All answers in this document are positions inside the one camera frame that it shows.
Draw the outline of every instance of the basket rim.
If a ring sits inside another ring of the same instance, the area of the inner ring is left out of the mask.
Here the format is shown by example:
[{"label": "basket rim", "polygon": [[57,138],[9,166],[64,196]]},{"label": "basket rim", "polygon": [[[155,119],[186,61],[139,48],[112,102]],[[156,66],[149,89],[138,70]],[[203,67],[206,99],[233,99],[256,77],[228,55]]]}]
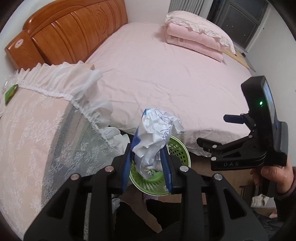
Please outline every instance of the basket rim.
[{"label": "basket rim", "polygon": [[[184,145],[184,144],[183,144],[178,138],[176,138],[176,137],[174,137],[174,136],[171,136],[170,138],[172,138],[173,140],[175,140],[176,142],[178,142],[178,143],[184,148],[184,150],[185,150],[185,152],[186,152],[186,154],[187,154],[187,156],[188,156],[188,166],[191,167],[190,155],[189,155],[189,152],[188,152],[187,148],[185,147],[185,145]],[[163,195],[155,195],[155,194],[147,193],[147,192],[141,190],[141,189],[136,185],[136,183],[135,183],[134,180],[133,180],[133,177],[131,176],[131,172],[130,172],[129,178],[130,178],[131,182],[133,183],[133,185],[134,185],[136,188],[138,188],[141,192],[143,192],[143,193],[145,193],[145,194],[147,194],[147,195],[150,195],[150,196],[156,196],[156,197],[161,197],[161,196],[166,196],[166,195],[169,195],[169,194],[170,194],[170,193],[168,193],[168,194],[163,194]]]}]

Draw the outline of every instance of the sweater cuff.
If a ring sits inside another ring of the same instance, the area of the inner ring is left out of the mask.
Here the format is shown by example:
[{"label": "sweater cuff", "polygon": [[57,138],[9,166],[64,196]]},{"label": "sweater cuff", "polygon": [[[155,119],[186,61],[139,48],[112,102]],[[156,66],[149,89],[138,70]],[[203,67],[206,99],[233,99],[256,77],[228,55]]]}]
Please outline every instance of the sweater cuff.
[{"label": "sweater cuff", "polygon": [[289,197],[294,192],[294,190],[296,189],[296,167],[293,167],[293,173],[294,173],[294,180],[289,191],[287,191],[285,194],[277,194],[274,198],[278,200],[283,200]]}]

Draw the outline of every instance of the stack of bedding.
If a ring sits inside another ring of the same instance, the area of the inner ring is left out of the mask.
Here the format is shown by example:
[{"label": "stack of bedding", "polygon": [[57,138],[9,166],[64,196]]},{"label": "stack of bedding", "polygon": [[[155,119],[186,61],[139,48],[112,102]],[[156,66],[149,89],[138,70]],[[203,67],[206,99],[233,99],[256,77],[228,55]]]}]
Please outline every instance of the stack of bedding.
[{"label": "stack of bedding", "polygon": [[217,25],[190,12],[173,11],[165,20],[167,43],[182,46],[219,62],[223,51],[235,54],[231,38]]}]

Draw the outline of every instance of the round sticker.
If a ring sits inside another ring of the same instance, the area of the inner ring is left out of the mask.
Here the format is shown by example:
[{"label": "round sticker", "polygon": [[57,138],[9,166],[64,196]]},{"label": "round sticker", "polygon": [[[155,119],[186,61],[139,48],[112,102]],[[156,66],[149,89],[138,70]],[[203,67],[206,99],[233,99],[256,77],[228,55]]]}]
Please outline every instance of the round sticker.
[{"label": "round sticker", "polygon": [[15,48],[19,48],[24,42],[24,39],[19,39],[16,43],[15,43]]}]

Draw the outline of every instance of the green plastic basket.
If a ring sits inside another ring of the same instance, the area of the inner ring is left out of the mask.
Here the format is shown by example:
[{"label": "green plastic basket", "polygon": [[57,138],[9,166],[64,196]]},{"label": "green plastic basket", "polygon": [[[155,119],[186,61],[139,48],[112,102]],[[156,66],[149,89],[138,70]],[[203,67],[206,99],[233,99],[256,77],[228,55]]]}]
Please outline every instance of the green plastic basket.
[{"label": "green plastic basket", "polygon": [[[178,156],[182,165],[190,167],[190,156],[181,141],[171,136],[168,143],[169,153]],[[130,179],[132,183],[142,192],[153,196],[168,195],[169,192],[165,190],[165,179],[162,172],[156,172],[152,178],[145,180],[140,173],[136,171],[135,163],[132,162]]]}]

